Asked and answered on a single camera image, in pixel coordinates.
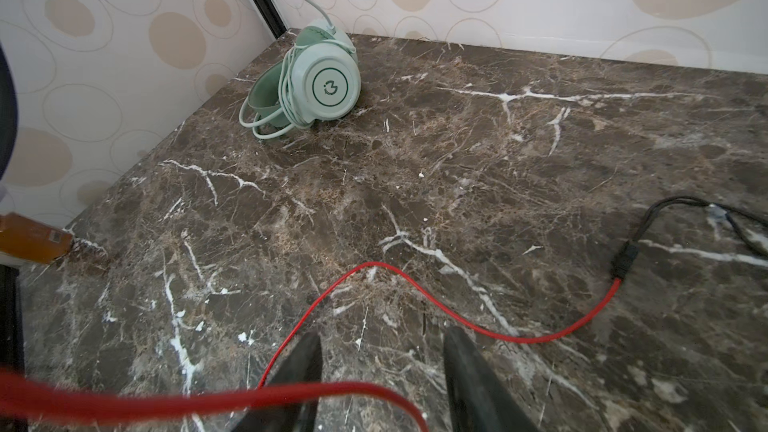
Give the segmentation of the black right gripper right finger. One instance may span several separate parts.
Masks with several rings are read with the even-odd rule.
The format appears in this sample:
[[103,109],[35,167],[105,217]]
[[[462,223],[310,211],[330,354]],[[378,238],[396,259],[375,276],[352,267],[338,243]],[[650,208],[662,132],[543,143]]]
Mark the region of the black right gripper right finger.
[[468,335],[444,333],[443,363],[453,431],[537,431]]

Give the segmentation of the mint green headphones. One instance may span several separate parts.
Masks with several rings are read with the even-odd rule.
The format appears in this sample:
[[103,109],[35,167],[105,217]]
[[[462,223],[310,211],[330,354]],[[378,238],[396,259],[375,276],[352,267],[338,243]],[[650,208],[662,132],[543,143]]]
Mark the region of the mint green headphones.
[[302,29],[280,62],[258,77],[238,120],[257,139],[275,139],[316,121],[344,117],[356,105],[361,88],[351,39],[318,19]]

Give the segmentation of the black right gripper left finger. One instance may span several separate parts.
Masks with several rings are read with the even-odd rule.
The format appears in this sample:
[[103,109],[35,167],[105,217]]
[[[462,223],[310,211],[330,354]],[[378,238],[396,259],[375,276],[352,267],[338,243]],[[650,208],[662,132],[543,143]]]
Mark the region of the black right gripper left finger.
[[[268,386],[297,385],[322,379],[322,347],[317,332],[301,337]],[[314,431],[318,399],[277,406],[252,408],[233,428],[249,431]]]

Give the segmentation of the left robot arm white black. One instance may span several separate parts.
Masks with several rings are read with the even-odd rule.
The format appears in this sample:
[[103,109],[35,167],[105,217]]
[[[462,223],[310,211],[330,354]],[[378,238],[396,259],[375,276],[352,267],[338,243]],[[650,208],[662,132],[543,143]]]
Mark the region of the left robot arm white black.
[[9,61],[4,49],[1,49],[0,60],[0,173],[1,177],[4,177],[10,164],[18,135],[18,100]]

